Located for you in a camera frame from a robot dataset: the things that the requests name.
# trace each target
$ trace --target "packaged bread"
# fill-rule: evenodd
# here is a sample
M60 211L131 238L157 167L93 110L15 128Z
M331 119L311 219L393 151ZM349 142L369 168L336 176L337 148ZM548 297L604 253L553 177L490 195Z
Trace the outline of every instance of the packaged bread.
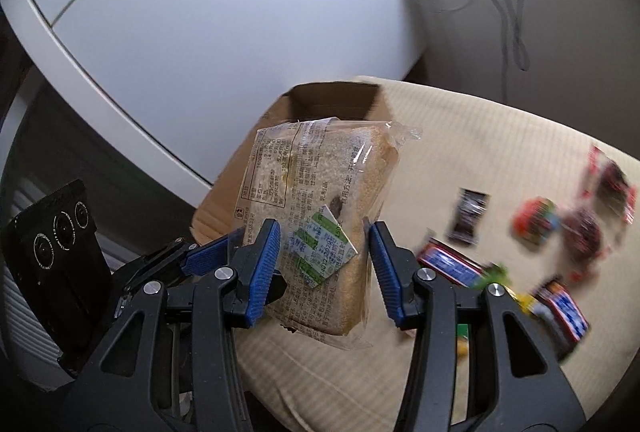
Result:
M405 139L397 123L337 118L261 129L244 173L235 227L253 243L280 222L284 296L267 307L284 326L322 342L357 346L367 320L367 222L377 219Z

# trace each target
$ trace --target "black camera module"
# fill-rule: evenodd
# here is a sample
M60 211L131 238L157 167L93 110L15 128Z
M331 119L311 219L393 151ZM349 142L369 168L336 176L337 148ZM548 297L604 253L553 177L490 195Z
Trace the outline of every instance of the black camera module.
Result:
M53 266L53 246L44 233L37 234L33 239L33 255L41 268L50 269Z
M76 231L74 230L71 217L66 211L61 211L53 218L53 234L57 243L62 249L68 251L76 241Z
M81 201L76 203L76 209L74 210L76 215L76 222L82 229L86 228L89 224L89 210Z

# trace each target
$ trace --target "black device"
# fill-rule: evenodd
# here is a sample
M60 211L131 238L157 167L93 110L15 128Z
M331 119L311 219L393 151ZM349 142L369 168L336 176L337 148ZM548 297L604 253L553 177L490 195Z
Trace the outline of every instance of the black device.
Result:
M84 209L72 218L69 211L75 214L71 208L78 203ZM51 255L37 255L34 241L55 226L60 211L69 214L72 228L83 226L87 233L73 237L66 225L57 229L50 237L65 235L58 244L65 253L42 263ZM2 232L7 263L21 278L20 288L27 288L28 303L39 307L38 318L49 319L50 328L52 318L72 321L64 311L70 299L92 314L82 317L90 326L82 341L76 330L66 336L53 327L61 344L73 345L63 350L60 364L76 379L42 395L49 409L43 417L65 432L250 432L233 328L254 325L264 304L286 289L274 270L278 223L267 219L249 246L241 245L242 231L203 247L178 238L125 264L110 280L97 265L104 259L94 231L84 186L75 181ZM389 317L401 329L417 329L396 432L573 432L584 424L552 349L502 286L477 291L451 285L396 247L383 222L369 228L369 247ZM68 273L82 258L91 267ZM51 271L66 280L50 278ZM193 283L191 275L202 278ZM38 306L51 283L69 292L60 303L48 299L50 307ZM95 302L103 307L99 318L74 291L98 284L104 286ZM470 326L470 391L468 419L450 427L456 323ZM193 405L182 417L178 395L186 391L193 392Z

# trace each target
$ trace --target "green and white sticker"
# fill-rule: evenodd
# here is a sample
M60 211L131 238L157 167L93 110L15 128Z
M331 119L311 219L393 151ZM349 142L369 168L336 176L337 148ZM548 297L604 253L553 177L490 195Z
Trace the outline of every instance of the green and white sticker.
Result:
M358 253L327 205L321 206L304 226L290 235L289 250L312 288Z

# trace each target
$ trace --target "cardboard box flap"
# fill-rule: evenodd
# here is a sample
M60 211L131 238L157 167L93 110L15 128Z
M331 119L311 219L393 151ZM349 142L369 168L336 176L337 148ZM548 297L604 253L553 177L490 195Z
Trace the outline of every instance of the cardboard box flap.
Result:
M191 221L195 240L204 244L231 230L244 169L259 129L334 116L343 120L391 120L382 89L376 84L334 81L305 83L292 88L261 116L200 203Z

